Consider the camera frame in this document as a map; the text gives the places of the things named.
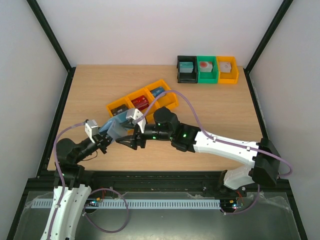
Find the blue card holder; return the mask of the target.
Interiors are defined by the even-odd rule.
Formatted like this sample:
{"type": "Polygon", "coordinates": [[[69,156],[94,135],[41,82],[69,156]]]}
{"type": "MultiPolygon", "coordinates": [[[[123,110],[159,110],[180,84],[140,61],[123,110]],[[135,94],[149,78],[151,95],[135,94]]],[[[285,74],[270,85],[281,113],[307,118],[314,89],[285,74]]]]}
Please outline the blue card holder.
{"type": "Polygon", "coordinates": [[[121,127],[121,124],[114,121],[108,130],[106,129],[106,123],[102,127],[100,127],[99,134],[111,136],[113,138],[113,142],[115,142],[116,139],[127,136],[129,130],[131,129],[125,129],[121,127]]]}

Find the blue credit card stack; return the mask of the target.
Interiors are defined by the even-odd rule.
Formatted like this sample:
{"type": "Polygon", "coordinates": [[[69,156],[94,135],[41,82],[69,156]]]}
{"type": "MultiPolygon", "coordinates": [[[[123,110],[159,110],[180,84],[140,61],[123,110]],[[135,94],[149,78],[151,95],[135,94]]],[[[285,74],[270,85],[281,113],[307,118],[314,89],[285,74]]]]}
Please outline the blue credit card stack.
{"type": "Polygon", "coordinates": [[[156,98],[157,96],[159,96],[164,91],[165,91],[165,89],[162,86],[159,86],[159,87],[157,87],[155,89],[152,89],[150,92],[153,95],[153,97],[156,98]]]}

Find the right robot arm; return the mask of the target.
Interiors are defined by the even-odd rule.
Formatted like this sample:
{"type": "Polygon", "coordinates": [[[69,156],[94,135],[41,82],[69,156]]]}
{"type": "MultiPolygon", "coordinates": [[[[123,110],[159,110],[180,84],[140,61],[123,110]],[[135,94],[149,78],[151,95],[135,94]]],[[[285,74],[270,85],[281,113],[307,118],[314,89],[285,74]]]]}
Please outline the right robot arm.
{"type": "Polygon", "coordinates": [[[239,162],[241,167],[221,174],[218,191],[224,196],[253,183],[269,188],[276,186],[280,155],[269,139],[255,142],[218,136],[180,122],[166,107],[153,113],[154,123],[139,119],[141,116],[136,110],[128,111],[126,118],[132,124],[133,134],[116,139],[118,144],[137,150],[145,148],[148,140],[169,141],[181,152],[213,154],[239,162]]]}

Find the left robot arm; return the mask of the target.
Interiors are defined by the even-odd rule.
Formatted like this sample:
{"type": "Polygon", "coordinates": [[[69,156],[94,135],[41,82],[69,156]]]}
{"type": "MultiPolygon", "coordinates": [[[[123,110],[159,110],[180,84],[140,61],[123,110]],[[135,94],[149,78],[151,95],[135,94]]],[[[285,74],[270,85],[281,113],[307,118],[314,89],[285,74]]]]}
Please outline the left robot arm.
{"type": "Polygon", "coordinates": [[[107,153],[112,138],[97,134],[80,143],[69,138],[60,139],[55,153],[58,167],[54,173],[53,200],[42,240],[74,240],[84,204],[91,193],[93,172],[78,163],[101,150],[107,153]]]}

